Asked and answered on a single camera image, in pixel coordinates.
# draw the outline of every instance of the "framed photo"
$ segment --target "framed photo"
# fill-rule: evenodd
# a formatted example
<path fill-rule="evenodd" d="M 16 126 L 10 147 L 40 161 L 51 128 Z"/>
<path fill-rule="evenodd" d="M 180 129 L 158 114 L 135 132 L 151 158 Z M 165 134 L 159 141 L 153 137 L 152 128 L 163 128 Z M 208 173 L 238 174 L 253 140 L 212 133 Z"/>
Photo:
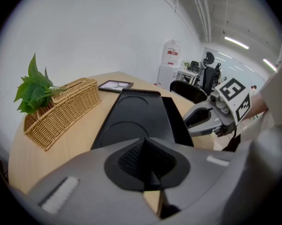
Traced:
<path fill-rule="evenodd" d="M 107 91 L 107 92 L 116 92 L 121 93 L 124 88 L 131 88 L 133 86 L 133 82 L 123 82 L 123 81 L 115 81 L 108 80 L 98 86 L 98 90 Z"/>

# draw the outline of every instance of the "wooden table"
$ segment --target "wooden table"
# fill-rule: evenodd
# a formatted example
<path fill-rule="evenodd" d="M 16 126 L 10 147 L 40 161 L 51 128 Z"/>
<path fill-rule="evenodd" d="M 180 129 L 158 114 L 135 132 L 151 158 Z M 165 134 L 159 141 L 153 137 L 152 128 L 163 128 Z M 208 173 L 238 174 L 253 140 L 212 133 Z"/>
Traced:
<path fill-rule="evenodd" d="M 192 102 L 183 97 L 122 72 L 101 74 L 91 78 L 96 79 L 98 84 L 107 80 L 127 81 L 134 83 L 133 89 L 159 91 L 164 97 L 172 97 L 182 116 L 193 106 Z M 99 91 L 99 94 L 102 102 L 73 124 L 47 152 L 23 134 L 24 119 L 21 121 L 10 151 L 8 166 L 10 185 L 27 194 L 44 176 L 91 149 L 102 123 L 119 95 L 105 91 Z M 214 146 L 210 135 L 194 137 L 192 141 L 197 148 L 212 150 Z"/>

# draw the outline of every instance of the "fluorescent light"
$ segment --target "fluorescent light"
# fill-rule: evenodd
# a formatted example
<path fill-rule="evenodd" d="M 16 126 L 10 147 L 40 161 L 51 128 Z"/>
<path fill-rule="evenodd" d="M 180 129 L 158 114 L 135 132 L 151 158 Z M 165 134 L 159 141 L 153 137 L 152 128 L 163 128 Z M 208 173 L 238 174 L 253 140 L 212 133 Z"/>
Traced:
<path fill-rule="evenodd" d="M 238 45 L 240 45 L 241 47 L 244 47 L 244 48 L 246 48 L 246 49 L 249 48 L 249 46 L 246 46 L 246 45 L 244 45 L 243 43 L 240 43 L 240 42 L 238 42 L 238 41 L 236 41 L 236 40 L 234 40 L 234 39 L 231 39 L 230 37 L 225 37 L 225 39 L 226 39 L 226 40 L 229 40 L 229 41 L 231 41 L 231 42 L 233 42 L 233 43 L 235 43 L 235 44 L 238 44 Z"/>
<path fill-rule="evenodd" d="M 225 61 L 225 62 L 226 62 L 226 60 L 223 60 L 223 59 L 221 59 L 221 58 L 218 58 L 218 57 L 215 57 L 215 58 L 220 59 L 220 60 L 222 60 L 222 61 Z"/>
<path fill-rule="evenodd" d="M 233 70 L 235 70 L 235 71 L 236 71 L 236 69 L 234 69 L 234 68 L 232 68 L 232 67 L 230 67 L 230 66 L 229 66 L 229 68 L 231 68 L 231 69 L 233 69 Z"/>
<path fill-rule="evenodd" d="M 276 71 L 275 66 L 273 66 L 267 59 L 263 59 L 265 63 L 267 63 L 274 71 Z"/>
<path fill-rule="evenodd" d="M 237 67 L 237 66 L 235 66 L 235 65 L 234 65 L 234 67 L 236 67 L 236 68 L 240 69 L 241 71 L 243 71 L 241 68 L 239 68 L 239 67 Z"/>
<path fill-rule="evenodd" d="M 250 69 L 248 66 L 246 66 L 246 65 L 244 65 L 244 64 L 243 64 L 243 66 L 247 67 L 249 70 L 251 70 L 251 71 L 252 71 L 252 69 Z"/>
<path fill-rule="evenodd" d="M 230 56 L 228 56 L 228 55 L 225 55 L 225 54 L 223 54 L 223 53 L 221 53 L 221 52 L 218 52 L 219 54 L 222 54 L 222 55 L 224 55 L 224 56 L 227 56 L 228 58 L 231 58 Z"/>

